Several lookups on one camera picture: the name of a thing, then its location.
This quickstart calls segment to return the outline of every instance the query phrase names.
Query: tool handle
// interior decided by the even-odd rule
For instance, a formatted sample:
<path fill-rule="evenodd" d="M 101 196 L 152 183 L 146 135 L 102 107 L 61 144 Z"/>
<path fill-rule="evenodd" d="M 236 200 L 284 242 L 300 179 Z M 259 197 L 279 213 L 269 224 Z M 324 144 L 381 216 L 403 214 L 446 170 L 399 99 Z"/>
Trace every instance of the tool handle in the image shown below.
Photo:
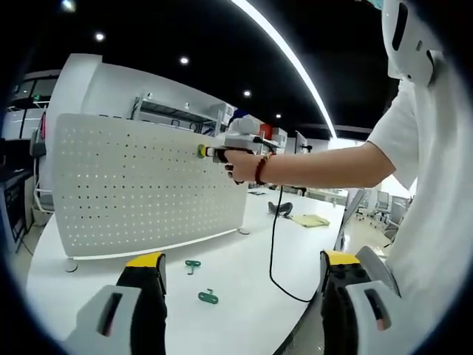
<path fill-rule="evenodd" d="M 225 152 L 228 150 L 239 150 L 241 152 L 247 152 L 248 154 L 254 154 L 252 150 L 245 149 L 245 148 L 233 148 L 233 147 L 224 147 L 224 148 L 216 148 L 214 150 L 214 157 L 217 157 L 220 160 L 220 163 L 228 163 L 228 159 L 225 156 Z"/>

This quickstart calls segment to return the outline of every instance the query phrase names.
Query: white wall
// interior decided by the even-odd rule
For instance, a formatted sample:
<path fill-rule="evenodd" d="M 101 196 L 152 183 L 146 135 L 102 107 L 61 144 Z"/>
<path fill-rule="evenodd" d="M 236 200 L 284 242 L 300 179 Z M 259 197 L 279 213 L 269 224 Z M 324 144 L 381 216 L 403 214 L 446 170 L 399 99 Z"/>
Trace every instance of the white wall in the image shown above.
<path fill-rule="evenodd" d="M 100 64 L 90 83 L 83 113 L 129 118 L 137 96 L 152 92 L 153 100 L 184 109 L 207 113 L 209 107 L 224 101 L 184 84 L 157 75 L 112 64 Z"/>
<path fill-rule="evenodd" d="M 24 117 L 21 139 L 31 139 L 33 131 L 39 128 L 44 109 L 29 109 Z"/>
<path fill-rule="evenodd" d="M 23 80 L 30 80 L 36 78 L 45 78 L 47 76 L 59 76 L 61 74 L 61 70 L 43 70 L 42 72 L 29 72 L 27 73 Z"/>
<path fill-rule="evenodd" d="M 287 145 L 286 145 L 286 153 L 293 154 L 294 153 L 294 145 L 296 143 L 295 138 L 288 138 Z M 330 141 L 323 141 L 319 139 L 308 139 L 307 143 L 313 146 L 313 152 L 323 152 L 329 149 L 343 149 L 343 148 L 350 148 L 354 146 L 361 146 L 364 144 L 362 141 L 353 141 L 350 139 L 343 139 L 343 138 L 335 138 L 331 139 Z M 414 182 L 412 187 L 407 190 L 405 189 L 401 183 L 394 177 L 394 175 L 390 175 L 386 179 L 384 179 L 375 189 L 378 189 L 383 192 L 387 192 L 392 196 L 399 196 L 408 198 L 410 196 L 415 195 L 415 190 L 417 187 L 417 180 Z"/>
<path fill-rule="evenodd" d="M 328 149 L 328 141 L 322 139 L 307 139 L 307 144 L 312 146 L 312 152 L 323 152 Z M 286 154 L 294 154 L 294 147 L 296 145 L 295 138 L 288 138 L 285 148 Z"/>
<path fill-rule="evenodd" d="M 71 54 L 59 75 L 46 113 L 47 156 L 40 163 L 41 187 L 44 189 L 52 188 L 53 133 L 58 116 L 81 113 L 90 82 L 101 62 L 99 55 Z"/>
<path fill-rule="evenodd" d="M 72 54 L 59 75 L 46 117 L 47 156 L 40 165 L 41 185 L 52 188 L 54 129 L 62 113 L 87 113 L 129 118 L 137 96 L 152 92 L 153 99 L 173 107 L 207 113 L 210 106 L 224 101 L 184 84 L 126 67 L 102 63 L 99 55 Z M 141 118 L 170 124 L 164 117 Z"/>
<path fill-rule="evenodd" d="M 1 137 L 6 140 L 19 139 L 21 122 L 23 121 L 23 110 L 7 112 L 3 120 L 3 128 L 1 130 Z"/>

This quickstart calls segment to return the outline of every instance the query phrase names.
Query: helmet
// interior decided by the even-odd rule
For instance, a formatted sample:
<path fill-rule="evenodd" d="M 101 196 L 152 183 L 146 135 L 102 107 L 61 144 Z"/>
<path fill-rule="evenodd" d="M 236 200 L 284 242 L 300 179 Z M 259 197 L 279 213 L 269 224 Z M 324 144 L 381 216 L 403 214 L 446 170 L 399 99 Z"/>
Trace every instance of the helmet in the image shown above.
<path fill-rule="evenodd" d="M 430 51 L 441 50 L 436 37 L 410 1 L 384 0 L 382 16 L 384 46 L 394 66 L 390 72 L 427 87 L 434 74 Z"/>

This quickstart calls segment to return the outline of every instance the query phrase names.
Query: partition board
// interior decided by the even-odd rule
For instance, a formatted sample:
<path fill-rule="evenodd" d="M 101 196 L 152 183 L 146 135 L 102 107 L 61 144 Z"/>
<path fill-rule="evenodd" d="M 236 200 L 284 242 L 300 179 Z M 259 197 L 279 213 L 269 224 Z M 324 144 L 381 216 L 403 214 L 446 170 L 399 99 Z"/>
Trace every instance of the partition board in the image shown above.
<path fill-rule="evenodd" d="M 216 138 L 156 124 L 64 114 L 55 128 L 53 197 L 70 257 L 164 249 L 242 225 L 247 184 L 199 159 Z"/>

